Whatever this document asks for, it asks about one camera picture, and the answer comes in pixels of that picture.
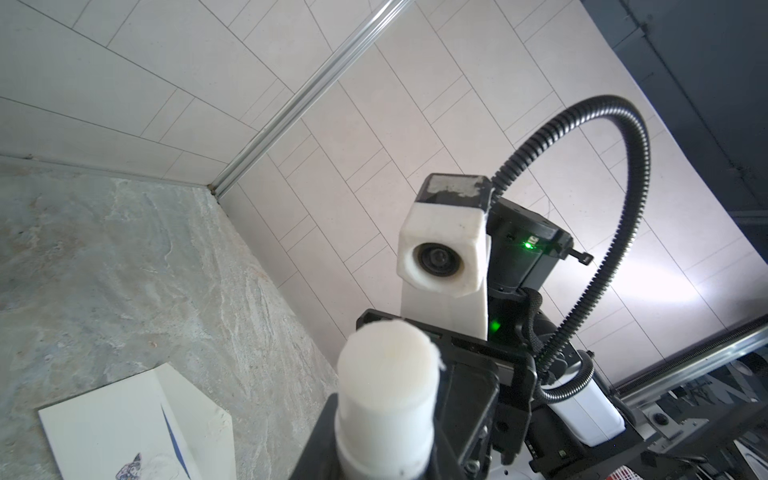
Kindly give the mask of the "cream envelope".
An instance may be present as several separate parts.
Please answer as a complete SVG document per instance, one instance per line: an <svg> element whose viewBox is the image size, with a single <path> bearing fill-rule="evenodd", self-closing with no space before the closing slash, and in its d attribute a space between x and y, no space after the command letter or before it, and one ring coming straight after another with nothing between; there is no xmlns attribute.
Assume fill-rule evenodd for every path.
<svg viewBox="0 0 768 480"><path fill-rule="evenodd" d="M168 364L40 410L65 479L234 479L231 415Z"/></svg>

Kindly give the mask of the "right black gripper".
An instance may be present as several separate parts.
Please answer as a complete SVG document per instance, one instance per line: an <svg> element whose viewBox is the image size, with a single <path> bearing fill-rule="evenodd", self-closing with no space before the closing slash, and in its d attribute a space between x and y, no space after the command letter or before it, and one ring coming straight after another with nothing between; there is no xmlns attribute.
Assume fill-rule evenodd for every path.
<svg viewBox="0 0 768 480"><path fill-rule="evenodd" d="M546 479L580 479L592 446L583 406L594 389L588 352L565 345L544 374L534 356L556 327L542 312L539 287L555 264L572 254L569 233L506 199L490 211L488 338L413 321L431 338L446 369L441 374L437 437L425 479L486 479L498 453L506 476L524 450L525 466Z"/></svg>

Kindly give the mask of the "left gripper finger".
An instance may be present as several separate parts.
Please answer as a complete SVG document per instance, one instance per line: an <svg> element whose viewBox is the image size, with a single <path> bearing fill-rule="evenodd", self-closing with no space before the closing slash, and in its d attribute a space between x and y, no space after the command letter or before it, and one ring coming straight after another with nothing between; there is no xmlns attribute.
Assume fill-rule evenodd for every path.
<svg viewBox="0 0 768 480"><path fill-rule="evenodd" d="M290 480L336 480L339 459L335 438L338 395L328 397L310 437L291 473Z"/></svg>

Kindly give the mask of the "white glue stick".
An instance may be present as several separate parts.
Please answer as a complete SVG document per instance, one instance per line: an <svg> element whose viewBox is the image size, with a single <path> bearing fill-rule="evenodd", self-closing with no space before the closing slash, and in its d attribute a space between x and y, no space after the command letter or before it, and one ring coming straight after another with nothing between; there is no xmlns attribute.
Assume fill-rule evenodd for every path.
<svg viewBox="0 0 768 480"><path fill-rule="evenodd" d="M416 479L434 446L441 354L420 329L381 320L353 333L337 362L337 456L347 479Z"/></svg>

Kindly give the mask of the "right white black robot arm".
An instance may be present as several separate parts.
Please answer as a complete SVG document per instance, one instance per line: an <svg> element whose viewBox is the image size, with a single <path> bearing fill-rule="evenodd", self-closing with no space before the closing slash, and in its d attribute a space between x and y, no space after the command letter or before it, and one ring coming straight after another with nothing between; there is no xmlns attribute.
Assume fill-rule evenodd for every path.
<svg viewBox="0 0 768 480"><path fill-rule="evenodd" d="M507 478L653 478L703 421L678 420L656 404L639 415L611 394L590 353L566 346L545 374L533 359L555 326L539 287L573 254L571 236L507 200L490 211L489 302L485 339L423 325L446 368L436 406L436 442L426 477L486 479L499 461Z"/></svg>

